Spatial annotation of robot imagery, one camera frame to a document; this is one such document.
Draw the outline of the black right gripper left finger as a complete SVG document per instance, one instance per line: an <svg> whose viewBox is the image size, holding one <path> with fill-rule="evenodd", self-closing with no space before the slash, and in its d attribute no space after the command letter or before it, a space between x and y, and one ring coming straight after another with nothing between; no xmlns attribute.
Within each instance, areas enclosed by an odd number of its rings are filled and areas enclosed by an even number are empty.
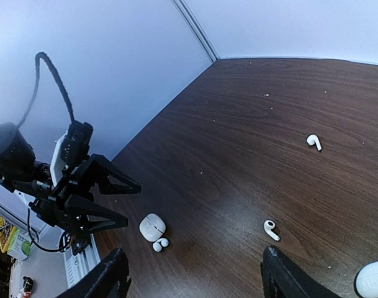
<svg viewBox="0 0 378 298"><path fill-rule="evenodd" d="M62 297L126 297L132 280L126 254L114 249L77 284L58 295Z"/></svg>

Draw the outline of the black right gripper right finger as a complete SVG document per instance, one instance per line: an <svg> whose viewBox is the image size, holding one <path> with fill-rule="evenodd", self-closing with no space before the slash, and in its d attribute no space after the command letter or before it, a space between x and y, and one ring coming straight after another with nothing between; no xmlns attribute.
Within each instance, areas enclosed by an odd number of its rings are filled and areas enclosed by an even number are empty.
<svg viewBox="0 0 378 298"><path fill-rule="evenodd" d="M265 297L338 297L274 245L263 252L261 276Z"/></svg>

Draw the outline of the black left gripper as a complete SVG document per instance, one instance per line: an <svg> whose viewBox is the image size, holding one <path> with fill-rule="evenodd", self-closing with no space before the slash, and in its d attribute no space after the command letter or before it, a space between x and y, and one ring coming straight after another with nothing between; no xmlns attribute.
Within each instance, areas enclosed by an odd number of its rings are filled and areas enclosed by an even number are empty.
<svg viewBox="0 0 378 298"><path fill-rule="evenodd" d="M105 195L138 194L142 185L103 155L93 154L72 174L66 174L47 196L29 208L46 224L68 233L94 233L128 226L128 218L94 202L90 189Z"/></svg>

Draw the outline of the cream rounded earbud charging case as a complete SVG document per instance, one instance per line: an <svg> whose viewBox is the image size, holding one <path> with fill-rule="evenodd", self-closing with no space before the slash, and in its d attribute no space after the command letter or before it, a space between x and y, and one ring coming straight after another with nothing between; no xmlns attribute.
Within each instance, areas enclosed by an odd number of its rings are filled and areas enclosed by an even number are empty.
<svg viewBox="0 0 378 298"><path fill-rule="evenodd" d="M166 231L164 220L157 214L148 214L139 224L139 231L148 242L155 242Z"/></svg>

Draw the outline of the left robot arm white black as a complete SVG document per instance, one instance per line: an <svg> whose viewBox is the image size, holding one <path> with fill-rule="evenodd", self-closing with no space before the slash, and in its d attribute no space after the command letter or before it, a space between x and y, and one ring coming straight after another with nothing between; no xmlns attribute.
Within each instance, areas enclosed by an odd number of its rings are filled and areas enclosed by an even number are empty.
<svg viewBox="0 0 378 298"><path fill-rule="evenodd" d="M96 204L103 195L137 194L140 183L105 156L89 155L93 127L74 121L57 141L50 164L36 161L33 148L13 123L0 124L0 185L34 197L29 209L46 224L76 235L124 228L128 218Z"/></svg>

